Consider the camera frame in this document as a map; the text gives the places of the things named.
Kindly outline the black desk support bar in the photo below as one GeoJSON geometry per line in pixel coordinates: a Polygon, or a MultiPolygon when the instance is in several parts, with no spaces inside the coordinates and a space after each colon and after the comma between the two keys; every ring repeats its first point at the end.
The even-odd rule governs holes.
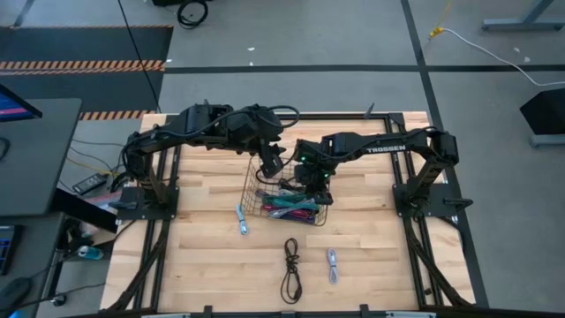
{"type": "Polygon", "coordinates": [[[55,191],[51,208],[96,228],[111,233],[117,232],[117,218],[114,214],[59,188],[55,191]]]}

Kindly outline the gold wire basket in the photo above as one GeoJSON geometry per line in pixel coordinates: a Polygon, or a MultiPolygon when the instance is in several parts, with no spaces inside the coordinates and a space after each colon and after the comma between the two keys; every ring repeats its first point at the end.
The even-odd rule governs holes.
{"type": "Polygon", "coordinates": [[[240,201],[245,214],[311,226],[326,223],[328,206],[316,204],[305,193],[305,186],[297,182],[294,174],[296,162],[284,166],[273,178],[263,176],[261,164],[256,155],[247,165],[240,201]]]}

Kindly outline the grey stand base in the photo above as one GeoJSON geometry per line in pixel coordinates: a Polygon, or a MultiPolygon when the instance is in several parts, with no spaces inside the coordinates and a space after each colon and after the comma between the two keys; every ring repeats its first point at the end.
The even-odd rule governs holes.
{"type": "Polygon", "coordinates": [[[533,148],[540,146],[565,146],[565,134],[534,134],[530,137],[533,148]]]}

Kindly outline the black computer mouse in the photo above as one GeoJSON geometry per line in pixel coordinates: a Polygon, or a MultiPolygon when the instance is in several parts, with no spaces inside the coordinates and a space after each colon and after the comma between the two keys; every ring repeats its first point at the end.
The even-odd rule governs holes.
{"type": "Polygon", "coordinates": [[[27,296],[32,288],[32,280],[18,277],[0,290],[0,312],[13,309],[27,296]]]}

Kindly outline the black power adapter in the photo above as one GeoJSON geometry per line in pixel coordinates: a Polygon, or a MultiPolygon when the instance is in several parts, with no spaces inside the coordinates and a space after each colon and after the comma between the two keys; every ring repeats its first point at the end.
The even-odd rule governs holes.
{"type": "Polygon", "coordinates": [[[72,190],[78,195],[87,194],[100,186],[104,186],[108,176],[108,174],[96,173],[73,185],[72,190]]]}

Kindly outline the computer monitor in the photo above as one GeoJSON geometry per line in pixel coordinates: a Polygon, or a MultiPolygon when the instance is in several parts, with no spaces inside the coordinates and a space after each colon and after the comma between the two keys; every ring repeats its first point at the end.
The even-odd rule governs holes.
{"type": "Polygon", "coordinates": [[[0,84],[0,122],[41,118],[42,112],[0,84]]]}

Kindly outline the black box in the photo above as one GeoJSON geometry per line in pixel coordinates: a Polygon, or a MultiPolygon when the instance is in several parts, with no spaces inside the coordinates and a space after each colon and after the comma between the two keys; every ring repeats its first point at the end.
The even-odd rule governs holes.
{"type": "Polygon", "coordinates": [[[538,93],[520,111],[535,134],[565,134],[565,88],[538,93]]]}

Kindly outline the black hazard-striped floor mat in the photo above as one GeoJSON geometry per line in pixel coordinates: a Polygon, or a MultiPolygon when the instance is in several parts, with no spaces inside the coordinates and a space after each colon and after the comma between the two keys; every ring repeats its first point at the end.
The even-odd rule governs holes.
{"type": "Polygon", "coordinates": [[[159,109],[173,27],[0,27],[0,84],[27,99],[78,98],[83,120],[159,109]]]}

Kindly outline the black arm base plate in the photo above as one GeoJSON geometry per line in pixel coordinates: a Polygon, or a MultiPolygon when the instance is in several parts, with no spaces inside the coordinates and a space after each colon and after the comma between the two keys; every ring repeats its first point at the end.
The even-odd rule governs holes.
{"type": "Polygon", "coordinates": [[[171,220],[177,215],[179,188],[165,187],[165,202],[141,187],[126,187],[120,199],[109,205],[118,220],[171,220]]]}
{"type": "Polygon", "coordinates": [[[455,198],[447,184],[431,184],[428,190],[412,194],[406,184],[393,185],[396,212],[400,217],[455,216],[473,200],[455,198]]]}

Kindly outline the backlit keyboard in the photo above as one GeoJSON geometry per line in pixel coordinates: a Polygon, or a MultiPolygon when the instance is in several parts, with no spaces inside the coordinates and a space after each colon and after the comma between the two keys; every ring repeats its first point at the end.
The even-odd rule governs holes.
{"type": "Polygon", "coordinates": [[[13,225],[0,225],[0,276],[7,272],[8,260],[10,258],[11,243],[15,235],[13,225]]]}

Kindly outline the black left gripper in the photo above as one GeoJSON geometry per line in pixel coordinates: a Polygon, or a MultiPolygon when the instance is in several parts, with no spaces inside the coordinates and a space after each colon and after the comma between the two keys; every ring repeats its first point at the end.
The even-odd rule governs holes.
{"type": "Polygon", "coordinates": [[[280,148],[277,144],[270,145],[266,140],[260,140],[259,156],[262,161],[260,166],[263,176],[271,178],[274,174],[279,173],[284,163],[280,154],[285,152],[285,148],[280,148]]]}

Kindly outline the black low desk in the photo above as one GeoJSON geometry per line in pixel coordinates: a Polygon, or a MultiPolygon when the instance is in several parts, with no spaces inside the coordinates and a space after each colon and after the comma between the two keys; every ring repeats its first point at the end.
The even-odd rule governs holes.
{"type": "Polygon", "coordinates": [[[49,280],[49,268],[53,264],[57,243],[64,225],[60,213],[44,216],[23,216],[0,218],[0,225],[13,225],[16,233],[12,243],[8,268],[0,276],[0,290],[18,277],[32,280],[32,288],[27,296],[13,309],[0,312],[0,318],[8,318],[15,313],[18,318],[34,318],[40,300],[49,280]]]}

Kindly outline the grey table leg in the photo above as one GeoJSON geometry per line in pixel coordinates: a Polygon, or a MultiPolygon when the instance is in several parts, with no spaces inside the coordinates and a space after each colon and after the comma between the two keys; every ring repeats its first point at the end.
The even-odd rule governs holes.
{"type": "Polygon", "coordinates": [[[535,0],[531,8],[515,19],[484,19],[485,31],[560,31],[565,27],[565,18],[542,18],[541,15],[555,0],[535,0]]]}

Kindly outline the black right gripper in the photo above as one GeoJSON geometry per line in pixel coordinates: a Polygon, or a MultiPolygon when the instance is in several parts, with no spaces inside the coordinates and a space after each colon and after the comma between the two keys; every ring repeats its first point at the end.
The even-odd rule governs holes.
{"type": "Polygon", "coordinates": [[[331,177],[334,175],[333,170],[321,170],[314,167],[307,167],[305,172],[305,192],[313,194],[316,204],[332,205],[334,203],[333,196],[328,192],[328,185],[331,177]]]}

